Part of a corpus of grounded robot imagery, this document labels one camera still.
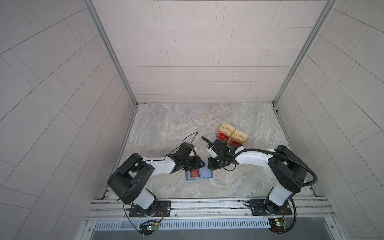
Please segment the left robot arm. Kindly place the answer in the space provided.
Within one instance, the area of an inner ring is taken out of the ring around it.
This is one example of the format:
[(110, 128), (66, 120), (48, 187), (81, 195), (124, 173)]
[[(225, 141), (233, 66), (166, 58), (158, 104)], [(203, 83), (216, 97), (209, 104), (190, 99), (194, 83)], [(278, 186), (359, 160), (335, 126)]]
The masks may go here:
[(107, 184), (125, 205), (133, 203), (150, 216), (155, 213), (158, 204), (157, 197), (145, 189), (150, 177), (180, 170), (193, 172), (204, 166), (195, 147), (183, 142), (175, 153), (160, 158), (148, 159), (137, 153), (132, 154), (112, 173)]

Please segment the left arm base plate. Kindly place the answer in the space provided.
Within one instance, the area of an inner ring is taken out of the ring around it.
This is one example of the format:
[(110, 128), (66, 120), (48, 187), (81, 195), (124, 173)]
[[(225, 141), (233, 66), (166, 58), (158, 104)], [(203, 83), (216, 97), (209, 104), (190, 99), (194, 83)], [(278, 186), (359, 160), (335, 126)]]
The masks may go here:
[(171, 201), (155, 200), (148, 209), (143, 209), (139, 205), (131, 204), (129, 217), (130, 218), (156, 218), (169, 217), (171, 211)]

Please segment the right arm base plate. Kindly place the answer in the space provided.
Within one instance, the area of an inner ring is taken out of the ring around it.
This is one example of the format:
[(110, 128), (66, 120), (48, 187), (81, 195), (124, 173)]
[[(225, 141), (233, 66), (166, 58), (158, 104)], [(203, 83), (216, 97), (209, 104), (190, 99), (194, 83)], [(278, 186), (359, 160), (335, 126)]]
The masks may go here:
[(251, 209), (253, 216), (282, 216), (292, 215), (292, 208), (288, 200), (282, 206), (275, 205), (269, 200), (249, 200), (245, 206)]

